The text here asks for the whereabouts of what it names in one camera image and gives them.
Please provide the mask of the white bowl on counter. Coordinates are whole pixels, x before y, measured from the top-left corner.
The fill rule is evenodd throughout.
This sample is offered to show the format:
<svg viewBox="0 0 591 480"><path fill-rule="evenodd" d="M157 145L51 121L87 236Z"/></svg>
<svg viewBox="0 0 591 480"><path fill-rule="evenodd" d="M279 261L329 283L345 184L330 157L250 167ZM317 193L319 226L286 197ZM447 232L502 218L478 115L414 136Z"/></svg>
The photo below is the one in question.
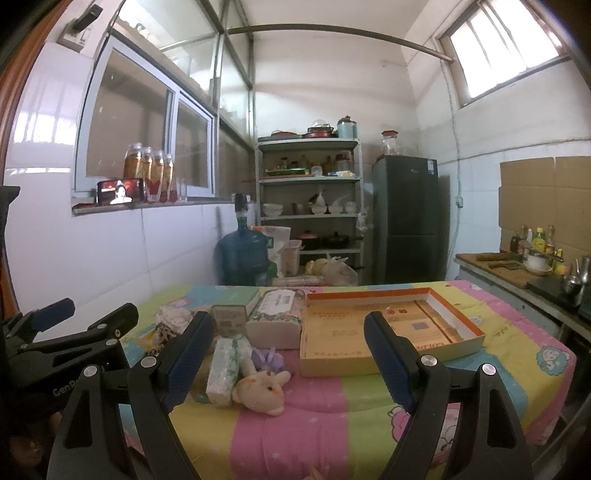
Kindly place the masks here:
<svg viewBox="0 0 591 480"><path fill-rule="evenodd" d="M536 250L528 252L527 257L523 260L523 265L529 273L537 276L547 276L552 272L548 259Z"/></svg>

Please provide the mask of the leopard print cloth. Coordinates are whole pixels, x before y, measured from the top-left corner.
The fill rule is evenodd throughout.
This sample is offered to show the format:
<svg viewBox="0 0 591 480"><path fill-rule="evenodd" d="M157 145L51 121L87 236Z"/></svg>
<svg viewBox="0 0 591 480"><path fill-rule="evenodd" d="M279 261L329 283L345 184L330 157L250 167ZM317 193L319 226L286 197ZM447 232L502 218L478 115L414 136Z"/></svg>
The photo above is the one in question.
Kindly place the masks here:
<svg viewBox="0 0 591 480"><path fill-rule="evenodd" d="M174 336L174 332L169 327L157 324L147 333L139 336L136 341L144 351L145 356L158 356Z"/></svg>

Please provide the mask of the white lace cloth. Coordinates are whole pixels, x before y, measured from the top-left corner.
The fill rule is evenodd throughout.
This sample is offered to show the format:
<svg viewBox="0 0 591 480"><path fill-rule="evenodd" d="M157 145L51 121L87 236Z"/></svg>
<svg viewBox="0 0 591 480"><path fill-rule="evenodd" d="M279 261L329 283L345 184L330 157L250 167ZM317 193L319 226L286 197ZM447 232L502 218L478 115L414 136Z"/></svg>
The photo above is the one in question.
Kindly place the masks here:
<svg viewBox="0 0 591 480"><path fill-rule="evenodd" d="M193 319L190 310L181 307L162 305L155 315L157 324L164 325L175 335L181 335Z"/></svg>

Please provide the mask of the cream plush bunny purple dress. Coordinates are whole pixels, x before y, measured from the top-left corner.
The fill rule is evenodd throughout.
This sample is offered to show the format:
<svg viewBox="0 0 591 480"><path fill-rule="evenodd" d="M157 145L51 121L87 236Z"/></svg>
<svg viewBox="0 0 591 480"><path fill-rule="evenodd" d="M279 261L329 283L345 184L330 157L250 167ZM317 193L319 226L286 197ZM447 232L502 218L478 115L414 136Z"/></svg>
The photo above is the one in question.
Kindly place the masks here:
<svg viewBox="0 0 591 480"><path fill-rule="evenodd" d="M283 355L274 348L253 348L239 360L239 368L242 377L232 388L232 401L259 414L283 414L283 387L291 378Z"/></svg>

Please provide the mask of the grey metal shelf rack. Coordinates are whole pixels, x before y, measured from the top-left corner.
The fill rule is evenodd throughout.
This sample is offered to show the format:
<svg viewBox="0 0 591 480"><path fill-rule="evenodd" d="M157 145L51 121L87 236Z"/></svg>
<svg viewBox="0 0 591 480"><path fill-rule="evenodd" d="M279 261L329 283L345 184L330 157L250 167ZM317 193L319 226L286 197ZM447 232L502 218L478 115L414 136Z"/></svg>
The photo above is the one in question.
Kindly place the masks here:
<svg viewBox="0 0 591 480"><path fill-rule="evenodd" d="M256 147L256 224L290 229L287 273L311 261L345 261L363 279L366 202L356 138L263 137Z"/></svg>

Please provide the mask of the floral tissue box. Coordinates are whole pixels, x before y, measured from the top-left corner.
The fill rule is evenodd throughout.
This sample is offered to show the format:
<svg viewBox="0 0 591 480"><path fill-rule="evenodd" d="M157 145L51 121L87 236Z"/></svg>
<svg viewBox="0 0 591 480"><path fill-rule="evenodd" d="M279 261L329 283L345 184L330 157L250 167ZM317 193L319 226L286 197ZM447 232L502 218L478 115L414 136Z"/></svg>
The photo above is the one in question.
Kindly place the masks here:
<svg viewBox="0 0 591 480"><path fill-rule="evenodd" d="M245 324L246 337L257 349L297 350L305 315L301 289L267 291Z"/></svg>

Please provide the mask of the green white paper box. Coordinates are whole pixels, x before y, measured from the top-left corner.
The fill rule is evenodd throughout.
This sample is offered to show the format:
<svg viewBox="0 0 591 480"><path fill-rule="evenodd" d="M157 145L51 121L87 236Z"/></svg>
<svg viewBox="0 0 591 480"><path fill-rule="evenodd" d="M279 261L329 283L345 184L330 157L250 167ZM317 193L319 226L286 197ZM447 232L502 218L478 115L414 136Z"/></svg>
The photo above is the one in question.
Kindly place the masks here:
<svg viewBox="0 0 591 480"><path fill-rule="evenodd" d="M257 287L235 286L223 289L211 308L217 333L222 337L246 335L245 324L259 300L260 291Z"/></svg>

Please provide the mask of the steel kettle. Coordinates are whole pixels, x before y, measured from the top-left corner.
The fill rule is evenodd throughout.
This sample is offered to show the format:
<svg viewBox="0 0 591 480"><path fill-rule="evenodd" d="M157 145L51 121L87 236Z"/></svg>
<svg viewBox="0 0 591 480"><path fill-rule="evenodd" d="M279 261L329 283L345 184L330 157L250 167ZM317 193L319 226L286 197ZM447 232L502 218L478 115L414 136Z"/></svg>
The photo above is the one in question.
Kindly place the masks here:
<svg viewBox="0 0 591 480"><path fill-rule="evenodd" d="M583 285L591 283L591 255L584 255L575 259L575 276Z"/></svg>

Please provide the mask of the small green tissue pack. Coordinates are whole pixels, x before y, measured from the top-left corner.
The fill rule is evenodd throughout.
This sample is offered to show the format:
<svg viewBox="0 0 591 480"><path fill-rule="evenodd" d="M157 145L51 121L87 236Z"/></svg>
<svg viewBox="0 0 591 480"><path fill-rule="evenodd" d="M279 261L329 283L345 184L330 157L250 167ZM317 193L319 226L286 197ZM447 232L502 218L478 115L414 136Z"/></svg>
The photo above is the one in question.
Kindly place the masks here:
<svg viewBox="0 0 591 480"><path fill-rule="evenodd" d="M252 346L242 334L217 340L205 389L209 402L215 407L231 406L231 392L242 371L240 363L251 354Z"/></svg>

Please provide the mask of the black refrigerator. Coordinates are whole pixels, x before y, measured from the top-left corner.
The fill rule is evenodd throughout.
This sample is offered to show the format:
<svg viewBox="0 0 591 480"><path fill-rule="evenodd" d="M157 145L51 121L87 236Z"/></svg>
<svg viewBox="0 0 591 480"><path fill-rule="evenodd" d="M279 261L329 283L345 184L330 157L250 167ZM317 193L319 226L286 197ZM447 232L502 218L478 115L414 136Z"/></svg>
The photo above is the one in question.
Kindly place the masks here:
<svg viewBox="0 0 591 480"><path fill-rule="evenodd" d="M374 282L433 281L440 263L438 164L384 155L373 166Z"/></svg>

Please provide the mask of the glass jar on refrigerator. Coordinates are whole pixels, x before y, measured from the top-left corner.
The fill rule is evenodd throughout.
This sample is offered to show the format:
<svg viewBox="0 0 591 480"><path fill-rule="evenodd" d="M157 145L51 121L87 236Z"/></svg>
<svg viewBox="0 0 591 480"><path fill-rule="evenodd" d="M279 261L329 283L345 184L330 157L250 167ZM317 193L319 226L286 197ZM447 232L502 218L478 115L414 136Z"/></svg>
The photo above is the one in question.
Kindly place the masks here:
<svg viewBox="0 0 591 480"><path fill-rule="evenodd" d="M398 135L399 132L396 130L384 130L382 132L382 150L385 156L400 154Z"/></svg>

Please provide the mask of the teal canister on shelf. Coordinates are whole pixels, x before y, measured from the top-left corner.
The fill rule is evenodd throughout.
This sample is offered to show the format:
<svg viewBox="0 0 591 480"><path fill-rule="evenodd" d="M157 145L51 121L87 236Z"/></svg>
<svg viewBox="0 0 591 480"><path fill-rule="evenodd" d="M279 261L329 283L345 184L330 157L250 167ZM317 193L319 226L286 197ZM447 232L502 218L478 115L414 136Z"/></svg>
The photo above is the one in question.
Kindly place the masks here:
<svg viewBox="0 0 591 480"><path fill-rule="evenodd" d="M349 116L339 119L337 124L337 131L339 138L342 139L356 139L358 135L358 124Z"/></svg>

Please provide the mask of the white flour sack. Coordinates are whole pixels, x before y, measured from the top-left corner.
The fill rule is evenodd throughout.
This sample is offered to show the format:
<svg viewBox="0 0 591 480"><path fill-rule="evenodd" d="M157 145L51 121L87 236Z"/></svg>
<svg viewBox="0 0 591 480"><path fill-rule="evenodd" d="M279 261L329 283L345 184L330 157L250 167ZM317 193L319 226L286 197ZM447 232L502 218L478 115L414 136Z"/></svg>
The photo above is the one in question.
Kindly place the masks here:
<svg viewBox="0 0 591 480"><path fill-rule="evenodd" d="M262 233L267 238L270 279L280 278L283 275L283 249L290 241L290 227L263 226Z"/></svg>

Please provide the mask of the high barred window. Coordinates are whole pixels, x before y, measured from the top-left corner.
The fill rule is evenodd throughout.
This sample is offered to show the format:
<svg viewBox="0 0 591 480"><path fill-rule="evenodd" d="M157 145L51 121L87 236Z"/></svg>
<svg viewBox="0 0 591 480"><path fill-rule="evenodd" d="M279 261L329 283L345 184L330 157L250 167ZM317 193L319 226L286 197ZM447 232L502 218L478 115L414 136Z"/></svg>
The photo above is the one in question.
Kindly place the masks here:
<svg viewBox="0 0 591 480"><path fill-rule="evenodd" d="M439 38L466 106L567 57L558 36L524 1L474 1Z"/></svg>

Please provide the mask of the smartphone on window sill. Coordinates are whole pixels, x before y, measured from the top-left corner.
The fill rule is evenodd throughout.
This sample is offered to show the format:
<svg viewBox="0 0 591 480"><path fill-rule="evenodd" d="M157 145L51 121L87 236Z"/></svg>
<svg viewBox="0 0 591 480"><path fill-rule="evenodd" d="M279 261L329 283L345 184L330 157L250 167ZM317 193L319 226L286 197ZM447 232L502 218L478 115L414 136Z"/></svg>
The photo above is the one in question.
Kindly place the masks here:
<svg viewBox="0 0 591 480"><path fill-rule="evenodd" d="M144 200L142 179L115 179L97 183L96 202L100 206L140 203Z"/></svg>

